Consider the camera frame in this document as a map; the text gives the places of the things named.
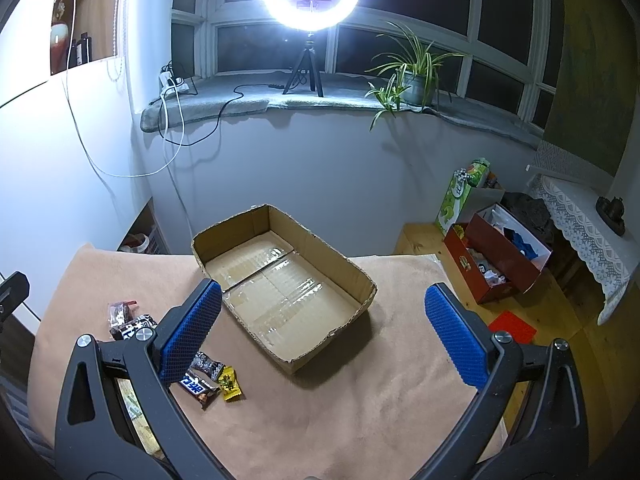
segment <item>blue gripper pad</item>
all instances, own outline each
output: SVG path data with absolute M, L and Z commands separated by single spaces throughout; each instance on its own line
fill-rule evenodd
M 424 295 L 424 311 L 462 380 L 481 390 L 489 379 L 484 349 L 436 285 Z
M 194 355 L 220 314 L 221 306 L 222 290 L 212 281 L 162 348 L 158 374 L 162 384 L 177 383 L 184 378 Z

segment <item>red sponge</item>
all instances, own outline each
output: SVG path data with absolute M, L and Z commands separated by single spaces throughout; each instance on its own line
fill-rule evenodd
M 513 336 L 513 339 L 517 343 L 523 345 L 531 343 L 533 336 L 535 336 L 537 332 L 535 328 L 508 310 L 505 310 L 489 325 L 489 330 L 491 330 L 491 332 L 506 330 Z

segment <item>small side table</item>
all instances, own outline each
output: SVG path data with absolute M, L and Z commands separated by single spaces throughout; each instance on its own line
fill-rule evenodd
M 615 234 L 596 212 L 594 190 L 539 174 L 529 194 L 541 198 L 551 219 L 602 286 L 605 303 L 598 325 L 609 319 L 640 264 L 640 247 L 629 234 Z

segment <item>spider plant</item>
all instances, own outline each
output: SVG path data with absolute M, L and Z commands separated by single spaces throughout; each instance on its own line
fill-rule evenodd
M 403 75 L 404 72 L 401 73 L 399 78 L 402 79 Z M 371 121 L 371 126 L 369 127 L 369 131 L 371 131 L 376 125 L 376 121 L 383 113 L 389 112 L 393 117 L 396 116 L 396 112 L 400 111 L 400 94 L 407 90 L 408 86 L 397 85 L 396 74 L 391 76 L 386 87 L 383 86 L 382 88 L 376 88 L 371 83 L 369 83 L 369 86 L 371 87 L 371 90 L 367 92 L 365 97 L 369 97 L 370 95 L 375 96 L 378 102 L 384 107 L 383 110 L 380 110 L 373 117 L 373 121 Z
M 433 41 L 425 45 L 420 42 L 420 39 L 409 27 L 393 22 L 387 23 L 402 33 L 402 38 L 406 40 L 408 46 L 405 45 L 401 39 L 391 34 L 377 35 L 377 38 L 382 36 L 391 38 L 400 46 L 401 53 L 382 52 L 377 54 L 371 59 L 372 61 L 381 56 L 386 56 L 391 61 L 367 70 L 367 72 L 377 72 L 378 76 L 383 75 L 389 70 L 394 70 L 398 74 L 402 73 L 402 78 L 398 79 L 398 83 L 407 86 L 407 89 L 412 88 L 414 90 L 414 99 L 411 99 L 409 94 L 405 94 L 401 97 L 402 100 L 407 101 L 409 104 L 421 105 L 422 108 L 424 108 L 427 105 L 429 95 L 432 96 L 433 91 L 436 91 L 437 105 L 439 106 L 440 97 L 438 92 L 440 90 L 440 77 L 438 76 L 438 70 L 447 57 L 464 55 L 457 52 L 432 54 L 430 49 Z

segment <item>tripod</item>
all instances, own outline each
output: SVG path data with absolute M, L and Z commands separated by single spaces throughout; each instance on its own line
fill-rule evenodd
M 284 87 L 284 92 L 282 94 L 286 94 L 287 92 L 289 92 L 289 90 L 291 90 L 293 80 L 296 78 L 296 76 L 300 77 L 303 70 L 307 70 L 309 74 L 309 84 L 311 91 L 315 92 L 316 86 L 318 86 L 318 97 L 324 97 L 324 93 L 322 92 L 322 80 L 320 79 L 320 71 L 318 70 L 318 65 L 316 63 L 314 34 L 312 32 L 310 32 L 306 37 L 305 47 L 298 57 L 296 64 L 293 66 L 293 69 L 291 70 L 291 76 L 289 77 L 289 80 L 287 81 L 287 84 Z

